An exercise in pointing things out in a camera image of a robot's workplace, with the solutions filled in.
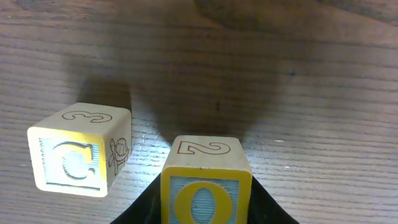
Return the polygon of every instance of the toy block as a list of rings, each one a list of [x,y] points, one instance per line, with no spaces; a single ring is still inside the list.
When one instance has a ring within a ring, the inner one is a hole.
[[[251,183],[238,139],[179,136],[161,174],[162,224],[247,223]]]
[[[131,155],[131,112],[75,103],[27,136],[40,190],[104,197]]]

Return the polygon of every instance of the blue block face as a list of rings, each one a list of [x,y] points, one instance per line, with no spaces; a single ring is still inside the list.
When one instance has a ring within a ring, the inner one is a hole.
[[[57,139],[40,139],[40,151],[47,185],[67,185],[91,190],[100,190],[101,175],[98,145],[84,142],[65,142]],[[91,149],[90,162],[82,153],[58,149],[77,147]]]
[[[223,180],[223,179],[207,179],[207,178],[193,178],[193,177],[171,177],[170,180],[170,223],[179,224],[177,217],[174,214],[174,201],[177,193],[186,185],[192,182],[207,181],[213,182],[222,186],[233,203],[233,213],[231,219],[227,224],[235,223],[236,205],[238,202],[239,181],[238,180]],[[215,200],[210,190],[202,188],[198,190],[192,200],[191,213],[193,220],[197,223],[209,223],[213,218],[215,211]]]

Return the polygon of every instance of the wood grain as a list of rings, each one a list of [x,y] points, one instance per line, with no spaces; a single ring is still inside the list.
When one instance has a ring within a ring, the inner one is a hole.
[[[397,11],[334,2],[0,2],[2,223],[109,223],[179,134],[240,138],[300,223],[396,223]],[[41,192],[26,130],[83,92],[130,95],[132,157],[105,198]]]

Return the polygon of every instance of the yellow border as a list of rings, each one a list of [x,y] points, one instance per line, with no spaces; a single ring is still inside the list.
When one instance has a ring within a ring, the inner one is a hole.
[[[50,129],[50,128],[31,127],[27,130],[27,137],[29,142],[30,156],[32,159],[35,182],[36,186],[40,190],[66,193],[66,194],[75,194],[75,195],[86,195],[92,197],[106,196],[106,194],[108,193],[106,185],[106,153],[105,153],[104,139],[102,138],[102,136],[98,136],[95,134],[77,133],[73,131]],[[99,192],[95,192],[90,189],[78,188],[78,187],[46,185],[39,138],[61,139],[62,141],[83,142],[83,143],[98,145],[98,154],[99,154],[98,162],[99,162],[99,172],[101,175],[101,185],[99,188]]]
[[[236,203],[235,223],[248,222],[252,174],[245,170],[201,169],[192,167],[166,167],[160,176],[160,199],[162,203],[162,224],[170,222],[170,178],[201,177],[209,179],[228,179],[239,181],[239,196]]]

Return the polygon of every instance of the block top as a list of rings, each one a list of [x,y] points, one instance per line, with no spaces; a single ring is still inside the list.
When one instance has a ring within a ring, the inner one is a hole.
[[[125,108],[75,103],[33,125],[35,127],[74,131],[104,136],[120,122],[131,120],[131,112]]]
[[[245,170],[251,167],[237,138],[178,136],[163,170],[168,167]]]

